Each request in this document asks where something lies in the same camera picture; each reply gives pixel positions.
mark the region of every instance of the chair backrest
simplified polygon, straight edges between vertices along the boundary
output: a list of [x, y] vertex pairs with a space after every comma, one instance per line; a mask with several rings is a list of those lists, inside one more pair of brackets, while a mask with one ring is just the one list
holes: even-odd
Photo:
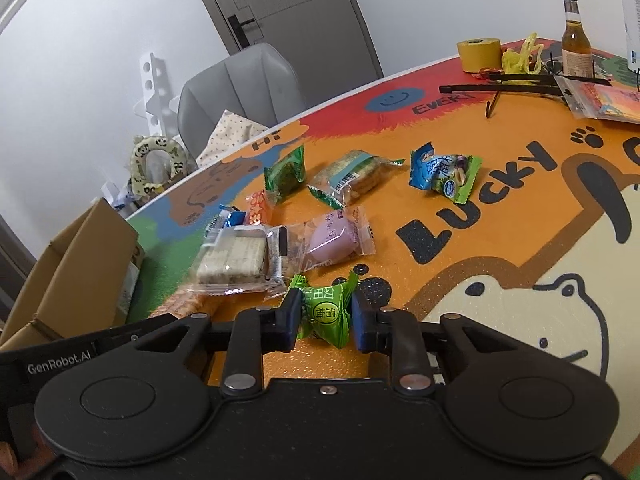
[[306, 110], [291, 65], [267, 43], [241, 50], [189, 79], [180, 94], [178, 131], [200, 155], [229, 110], [271, 128]]

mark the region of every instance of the glass bottle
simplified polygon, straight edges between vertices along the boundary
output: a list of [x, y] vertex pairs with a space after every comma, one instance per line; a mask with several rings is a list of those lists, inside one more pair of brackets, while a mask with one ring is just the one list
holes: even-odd
[[593, 77], [591, 43], [582, 28], [578, 0], [564, 0], [566, 29], [562, 37], [564, 75]]

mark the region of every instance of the white wall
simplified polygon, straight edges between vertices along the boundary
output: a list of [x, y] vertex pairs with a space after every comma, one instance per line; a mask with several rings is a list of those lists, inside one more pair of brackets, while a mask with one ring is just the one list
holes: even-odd
[[[358, 0], [385, 75], [456, 54], [471, 38], [561, 39], [562, 0]], [[625, 56], [620, 0], [578, 0], [594, 48]]]
[[27, 0], [0, 34], [0, 215], [35, 256], [126, 178], [148, 51], [174, 94], [228, 55], [201, 0]]

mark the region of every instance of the door handle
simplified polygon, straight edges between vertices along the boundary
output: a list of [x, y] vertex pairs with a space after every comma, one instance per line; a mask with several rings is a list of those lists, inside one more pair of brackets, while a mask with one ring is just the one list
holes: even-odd
[[245, 22], [240, 22], [235, 14], [232, 14], [226, 20], [229, 22], [231, 30], [236, 35], [236, 38], [238, 38], [240, 48], [247, 48], [248, 46], [250, 46], [249, 40], [246, 38], [246, 34], [244, 33], [244, 30], [242, 28], [245, 25], [249, 25], [249, 23], [255, 23], [255, 20], [252, 18], [250, 20], [246, 20]]

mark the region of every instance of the polka dot cloth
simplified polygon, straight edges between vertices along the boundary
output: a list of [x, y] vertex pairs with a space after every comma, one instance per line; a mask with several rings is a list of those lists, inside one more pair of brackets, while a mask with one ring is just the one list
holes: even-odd
[[204, 151], [196, 158], [199, 168], [210, 166], [228, 151], [238, 149], [243, 142], [261, 134], [266, 126], [225, 110], [209, 137]]

